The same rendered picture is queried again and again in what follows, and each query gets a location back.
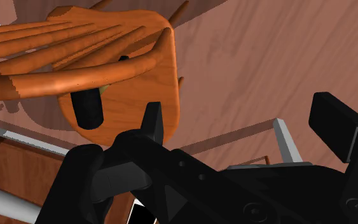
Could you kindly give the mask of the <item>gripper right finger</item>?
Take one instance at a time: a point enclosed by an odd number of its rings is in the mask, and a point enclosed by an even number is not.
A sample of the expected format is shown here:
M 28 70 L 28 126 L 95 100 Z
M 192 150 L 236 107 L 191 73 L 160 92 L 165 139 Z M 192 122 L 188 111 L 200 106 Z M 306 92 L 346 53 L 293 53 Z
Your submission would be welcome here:
M 339 200 L 349 224 L 358 224 L 358 113 L 329 92 L 313 95 L 310 128 L 348 166 Z

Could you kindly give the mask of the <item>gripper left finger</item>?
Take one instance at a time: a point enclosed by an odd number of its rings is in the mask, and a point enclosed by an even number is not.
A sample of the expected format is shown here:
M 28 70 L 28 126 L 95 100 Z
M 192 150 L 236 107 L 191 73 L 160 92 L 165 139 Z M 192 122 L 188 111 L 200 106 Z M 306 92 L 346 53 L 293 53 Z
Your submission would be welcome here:
M 241 187 L 180 149 L 162 145 L 160 102 L 149 102 L 139 129 L 125 131 L 114 148 L 144 171 L 150 193 L 138 193 L 160 224 L 279 224 L 277 210 L 252 185 Z

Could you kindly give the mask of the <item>black and white flat device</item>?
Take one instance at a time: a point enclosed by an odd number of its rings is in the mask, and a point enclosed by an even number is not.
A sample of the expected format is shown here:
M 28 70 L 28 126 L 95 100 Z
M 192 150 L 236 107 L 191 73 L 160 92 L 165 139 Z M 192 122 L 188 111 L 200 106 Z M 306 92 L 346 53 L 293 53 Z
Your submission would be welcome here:
M 156 217 L 138 199 L 134 199 L 126 224 L 156 224 L 156 222 Z

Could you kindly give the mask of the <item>orange wooden spindle chair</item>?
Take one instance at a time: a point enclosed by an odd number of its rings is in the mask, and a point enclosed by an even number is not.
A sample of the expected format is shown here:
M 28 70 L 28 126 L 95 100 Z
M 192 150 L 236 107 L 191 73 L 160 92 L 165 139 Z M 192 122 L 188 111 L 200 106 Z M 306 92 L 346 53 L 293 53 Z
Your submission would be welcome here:
M 164 138 L 180 117 L 176 46 L 170 18 L 151 10 L 104 11 L 59 6 L 43 22 L 0 26 L 0 101 L 53 96 L 63 119 L 85 139 L 109 145 L 141 125 L 146 105 L 162 105 Z M 70 94 L 100 88 L 103 123 L 93 130 L 76 121 Z

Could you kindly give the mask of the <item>black cylinder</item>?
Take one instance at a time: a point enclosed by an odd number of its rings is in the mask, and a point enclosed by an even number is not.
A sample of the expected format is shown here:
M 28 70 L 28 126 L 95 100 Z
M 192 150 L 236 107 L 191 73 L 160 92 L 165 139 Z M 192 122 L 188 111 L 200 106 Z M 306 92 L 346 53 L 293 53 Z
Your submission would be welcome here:
M 85 130 L 93 130 L 104 121 L 99 88 L 71 92 L 71 101 L 77 124 Z

